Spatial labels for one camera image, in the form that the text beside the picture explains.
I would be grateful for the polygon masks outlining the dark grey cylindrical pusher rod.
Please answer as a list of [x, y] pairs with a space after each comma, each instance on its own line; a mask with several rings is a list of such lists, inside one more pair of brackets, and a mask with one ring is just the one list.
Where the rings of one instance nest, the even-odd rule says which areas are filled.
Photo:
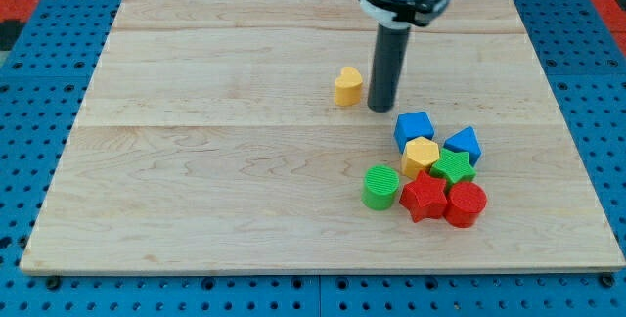
[[393, 109], [409, 35], [409, 27], [378, 26], [368, 92], [368, 107], [376, 113]]

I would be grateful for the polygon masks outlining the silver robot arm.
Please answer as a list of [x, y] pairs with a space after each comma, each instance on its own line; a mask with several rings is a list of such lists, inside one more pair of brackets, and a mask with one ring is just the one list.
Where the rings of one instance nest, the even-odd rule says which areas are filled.
[[368, 107], [377, 113], [393, 109], [411, 29], [426, 27], [451, 0], [358, 0], [377, 24]]

